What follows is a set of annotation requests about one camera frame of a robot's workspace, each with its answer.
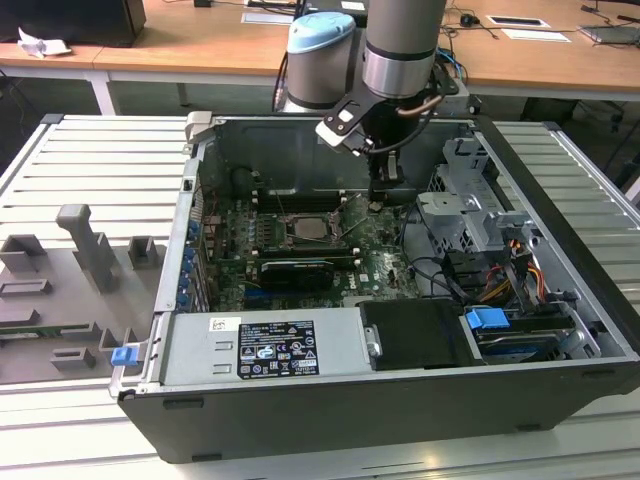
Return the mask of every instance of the white table leg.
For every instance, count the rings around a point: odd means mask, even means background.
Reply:
[[[181,107],[188,107],[191,105],[189,102],[189,95],[187,94],[187,86],[184,83],[176,83],[178,87],[178,99]]]
[[[91,83],[102,115],[120,115],[118,100],[112,92],[112,85],[107,72],[87,72],[86,79]]]

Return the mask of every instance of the black robot arm segment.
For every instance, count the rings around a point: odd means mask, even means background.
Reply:
[[[445,6],[446,0],[372,0],[362,81],[316,128],[331,147],[367,156],[370,195],[404,181],[399,149],[442,100],[432,69]]]

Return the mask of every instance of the power supply label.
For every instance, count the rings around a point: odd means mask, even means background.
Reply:
[[[312,321],[240,324],[238,376],[241,379],[319,373],[316,334]]]

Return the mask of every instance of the motherboard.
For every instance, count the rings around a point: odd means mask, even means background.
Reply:
[[[213,199],[203,219],[213,311],[353,307],[418,298],[402,207],[360,194]]]

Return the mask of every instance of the blue tab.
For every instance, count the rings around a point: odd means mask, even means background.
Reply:
[[[466,315],[469,326],[476,328],[509,328],[511,324],[501,308],[474,308]]]
[[[135,367],[138,365],[140,347],[118,347],[111,354],[111,365],[114,367]]]

